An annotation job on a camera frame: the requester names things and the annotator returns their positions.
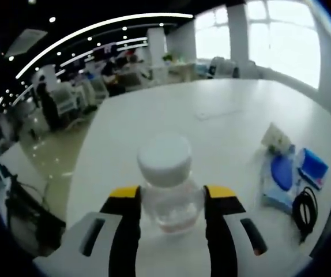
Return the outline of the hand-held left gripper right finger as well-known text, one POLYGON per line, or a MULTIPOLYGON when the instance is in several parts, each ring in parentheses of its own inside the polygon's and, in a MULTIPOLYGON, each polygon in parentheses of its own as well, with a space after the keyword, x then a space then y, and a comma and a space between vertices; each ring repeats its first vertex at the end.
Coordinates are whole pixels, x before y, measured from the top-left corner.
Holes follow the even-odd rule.
POLYGON ((205 185, 205 236, 211 276, 299 276, 311 257, 265 241, 233 190, 205 185))

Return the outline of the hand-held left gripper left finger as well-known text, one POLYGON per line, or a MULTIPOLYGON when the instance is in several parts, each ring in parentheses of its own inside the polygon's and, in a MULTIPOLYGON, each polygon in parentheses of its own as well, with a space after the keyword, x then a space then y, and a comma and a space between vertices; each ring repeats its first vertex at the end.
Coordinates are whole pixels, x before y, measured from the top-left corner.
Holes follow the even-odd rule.
POLYGON ((141 188, 113 190, 62 237, 60 247, 34 263, 43 276, 135 276, 141 237, 141 188))

